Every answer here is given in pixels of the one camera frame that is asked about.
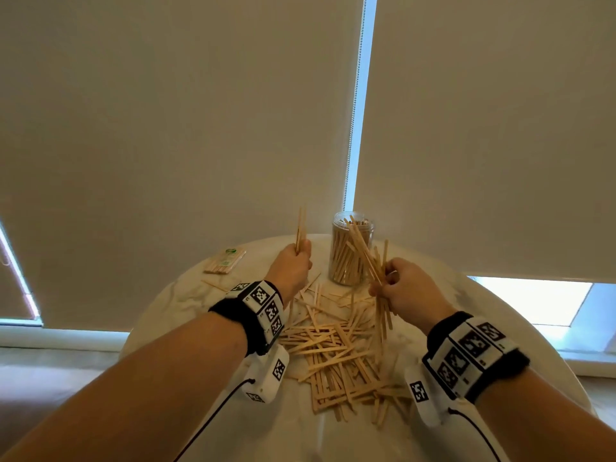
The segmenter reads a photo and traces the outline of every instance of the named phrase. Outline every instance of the jar of wooden sticks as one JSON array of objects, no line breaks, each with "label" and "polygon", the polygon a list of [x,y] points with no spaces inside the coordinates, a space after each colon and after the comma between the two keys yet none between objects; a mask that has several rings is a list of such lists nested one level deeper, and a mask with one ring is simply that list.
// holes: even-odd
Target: jar of wooden sticks
[{"label": "jar of wooden sticks", "polygon": [[371,248],[374,222],[359,212],[338,212],[331,223],[331,249],[329,252],[329,279],[348,286],[359,285],[364,280],[364,265],[353,246],[344,219],[350,221],[353,216],[355,224],[362,234],[366,246]]}]

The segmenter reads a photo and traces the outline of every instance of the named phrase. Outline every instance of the person's left hand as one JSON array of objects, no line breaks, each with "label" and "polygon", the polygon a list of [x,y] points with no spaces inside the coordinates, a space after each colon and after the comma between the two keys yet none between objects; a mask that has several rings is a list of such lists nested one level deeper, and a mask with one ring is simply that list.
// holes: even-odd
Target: person's left hand
[{"label": "person's left hand", "polygon": [[312,268],[311,255],[310,240],[301,243],[299,254],[295,254],[295,243],[291,243],[278,254],[267,271],[265,280],[280,291],[285,308],[308,281],[308,271]]}]

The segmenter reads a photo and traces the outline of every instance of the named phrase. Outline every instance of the plastic package of wooden sticks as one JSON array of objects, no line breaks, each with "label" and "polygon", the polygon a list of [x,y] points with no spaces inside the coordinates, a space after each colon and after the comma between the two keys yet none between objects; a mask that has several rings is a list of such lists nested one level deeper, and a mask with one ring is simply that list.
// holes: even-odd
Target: plastic package of wooden sticks
[{"label": "plastic package of wooden sticks", "polygon": [[364,265],[349,234],[344,219],[353,216],[366,246],[372,246],[374,222],[359,212],[338,212],[331,223],[331,249],[329,251],[329,279],[348,286],[364,280]]},{"label": "plastic package of wooden sticks", "polygon": [[208,274],[228,274],[245,254],[243,248],[228,248],[208,260],[203,271]]}]

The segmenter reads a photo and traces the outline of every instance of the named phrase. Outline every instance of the beige window shade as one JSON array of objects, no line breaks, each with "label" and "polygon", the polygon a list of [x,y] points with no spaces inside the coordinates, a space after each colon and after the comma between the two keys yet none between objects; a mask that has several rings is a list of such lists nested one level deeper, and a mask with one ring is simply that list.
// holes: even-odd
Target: beige window shade
[{"label": "beige window shade", "polygon": [[51,328],[339,210],[363,0],[13,0],[0,215]]},{"label": "beige window shade", "polygon": [[378,0],[355,209],[468,273],[616,281],[616,0]]},{"label": "beige window shade", "polygon": [[[0,261],[3,260],[0,247]],[[10,266],[0,264],[0,319],[32,319]]]}]

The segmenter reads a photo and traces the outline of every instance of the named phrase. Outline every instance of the person's left arm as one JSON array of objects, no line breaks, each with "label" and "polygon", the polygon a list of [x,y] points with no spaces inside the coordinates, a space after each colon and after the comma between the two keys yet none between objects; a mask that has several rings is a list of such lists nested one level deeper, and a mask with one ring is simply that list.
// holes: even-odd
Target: person's left arm
[{"label": "person's left arm", "polygon": [[[283,303],[306,282],[311,245],[283,249],[266,280]],[[246,355],[239,323],[208,312],[121,360],[68,399],[0,462],[172,461]]]}]

